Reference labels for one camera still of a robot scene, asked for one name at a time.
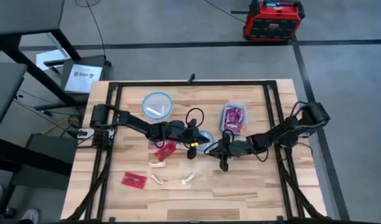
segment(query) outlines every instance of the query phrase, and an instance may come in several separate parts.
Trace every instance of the plastic container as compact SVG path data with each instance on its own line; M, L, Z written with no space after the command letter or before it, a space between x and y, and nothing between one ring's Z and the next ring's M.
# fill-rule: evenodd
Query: plastic container
M228 110L230 110L230 118L227 118ZM247 123L248 112L247 107L244 104L229 102L224 105L221 116L221 124L219 125L220 131L230 129L235 135L240 135L246 130Z
M154 92L145 97L142 102L143 114L149 119L161 120L171 113L173 103L171 97L163 92Z
M204 150L212 145L214 143L214 136L209 132L209 131L206 131L206 130L202 130L200 131L200 134L202 134L204 137L208 138L209 139L209 143L205 143L205 144L201 144L200 146L198 146L196 148L197 152L200 153L200 154L204 154Z

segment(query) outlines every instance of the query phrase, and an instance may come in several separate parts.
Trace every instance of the purple food package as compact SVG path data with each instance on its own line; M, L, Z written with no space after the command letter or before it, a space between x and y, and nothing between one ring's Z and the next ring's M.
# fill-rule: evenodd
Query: purple food package
M241 133L244 111L234 106L228 106L225 114L224 129L229 129L234 133Z

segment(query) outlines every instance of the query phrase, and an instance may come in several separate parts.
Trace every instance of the red portable power station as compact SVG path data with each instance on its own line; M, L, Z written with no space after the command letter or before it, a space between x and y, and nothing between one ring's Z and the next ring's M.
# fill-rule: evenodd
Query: red portable power station
M252 0L248 12L244 37L247 40L287 41L305 18L300 1Z

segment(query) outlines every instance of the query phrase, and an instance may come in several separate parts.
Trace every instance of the gray concrete floor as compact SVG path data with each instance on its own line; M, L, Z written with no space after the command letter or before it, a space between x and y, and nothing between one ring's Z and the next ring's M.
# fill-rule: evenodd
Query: gray concrete floor
M227 11L246 11L250 1L211 2ZM381 39L381 0L304 0L303 4L306 18L297 33L299 40ZM243 23L201 0L103 0L93 11L106 44L243 40ZM74 45L100 44L89 10L74 1L65 4L62 31ZM40 45L52 42L45 34L28 35L21 42L21 46ZM325 130L351 219L381 222L381 45L301 47L301 52L316 100L332 118ZM24 53L35 61L40 52ZM95 55L101 50L79 53ZM113 64L111 80L186 79L191 73L199 79L292 78L298 98L306 100L290 46L117 49L106 54ZM0 62L12 60L0 52ZM56 101L29 74L21 88ZM44 103L23 95L25 103ZM56 115L52 119L58 122L65 118ZM49 126L12 104L0 125L0 138L20 144L31 133ZM311 145L318 147L314 141ZM328 212L335 217L324 164L316 154L314 161ZM59 219L64 195L61 190L34 190L25 199L18 195L13 204L22 202L22 209L39 208L41 221L50 222Z

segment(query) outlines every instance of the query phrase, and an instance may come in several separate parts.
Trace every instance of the wooden tabletop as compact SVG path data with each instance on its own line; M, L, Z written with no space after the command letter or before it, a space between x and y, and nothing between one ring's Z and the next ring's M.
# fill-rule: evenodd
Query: wooden tabletop
M297 101L295 89L292 80L277 80L277 84L286 117ZM93 84L84 118L85 128L90 123L92 107L106 101L107 89L108 82ZM205 113L205 120L200 130L211 132L215 141L221 136L219 120L223 105L227 102L245 104L249 114L245 133L236 139L245 139L247 135L264 133L270 129L262 86L124 87L120 109L147 120L142 114L141 103L153 91L164 91L171 96L174 108L169 120L184 121L188 110L193 107L201 108ZM192 114L192 118L200 121L201 115ZM148 140L142 134L129 128L118 128L106 194L103 217L105 221L109 217L116 217L118 222L276 220L279 215L285 217L277 163L272 147L269 149L269 158L266 162L258 161L253 155L232 158L229 160L229 172L223 172L219 168L218 159L197 155L195 159L188 160L186 151L179 149L167 159L167 166L150 168L149 162L155 160L153 155L155 150L148 149L147 145ZM91 148L77 150L62 218L71 215L88 192L95 152L96 150ZM300 189L316 209L325 214L310 149L300 144L295 146L293 160ZM125 171L147 177L155 174L165 183L159 185L148 178L144 190L135 189L121 184ZM196 178L189 184L183 185L181 180L192 172L196 172ZM290 195L295 205L293 194ZM97 193L94 205L98 204L98 198ZM96 209L97 206L94 206L92 217L96 216Z

